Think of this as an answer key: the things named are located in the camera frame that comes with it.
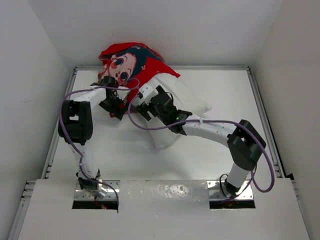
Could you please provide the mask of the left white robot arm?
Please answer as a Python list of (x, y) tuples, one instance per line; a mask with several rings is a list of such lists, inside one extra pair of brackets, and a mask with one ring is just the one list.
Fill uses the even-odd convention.
[(82, 190), (100, 192), (103, 186), (95, 155), (88, 149), (93, 136), (92, 109), (100, 106), (117, 117), (126, 112), (120, 105), (130, 93), (126, 86), (120, 86), (113, 77), (92, 83), (87, 89), (68, 93), (59, 106), (58, 134), (70, 146), (77, 164), (77, 178)]

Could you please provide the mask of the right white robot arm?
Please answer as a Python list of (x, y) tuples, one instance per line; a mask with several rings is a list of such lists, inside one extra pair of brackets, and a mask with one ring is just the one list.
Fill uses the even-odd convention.
[(233, 165), (224, 181), (221, 191), (235, 197), (248, 174), (255, 170), (265, 150), (266, 143), (247, 120), (231, 122), (208, 120), (190, 111), (178, 109), (173, 97), (159, 85), (148, 84), (139, 89), (136, 110), (147, 120), (157, 118), (163, 124), (161, 129), (184, 136), (201, 137), (214, 141), (230, 151)]

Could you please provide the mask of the red patterned pillowcase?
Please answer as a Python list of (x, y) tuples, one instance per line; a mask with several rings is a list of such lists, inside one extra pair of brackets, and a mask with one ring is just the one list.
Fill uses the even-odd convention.
[(180, 77), (179, 73), (165, 63), (158, 52), (144, 43), (116, 43), (103, 50), (98, 58), (103, 65), (97, 75), (99, 83), (104, 77), (112, 77), (119, 84), (131, 78), (137, 78), (142, 85), (157, 74), (164, 73), (176, 78)]

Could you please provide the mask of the white pillow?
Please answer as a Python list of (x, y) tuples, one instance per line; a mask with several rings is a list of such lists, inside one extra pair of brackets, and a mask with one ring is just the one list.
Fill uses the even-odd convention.
[[(171, 74), (158, 73), (147, 84), (153, 88), (161, 86), (166, 92), (171, 93), (173, 95), (173, 105), (177, 109), (191, 112), (197, 116), (202, 116), (212, 109), (209, 103), (195, 95), (182, 80)], [(178, 137), (177, 134), (167, 128), (152, 130), (150, 134), (157, 150), (169, 147)]]

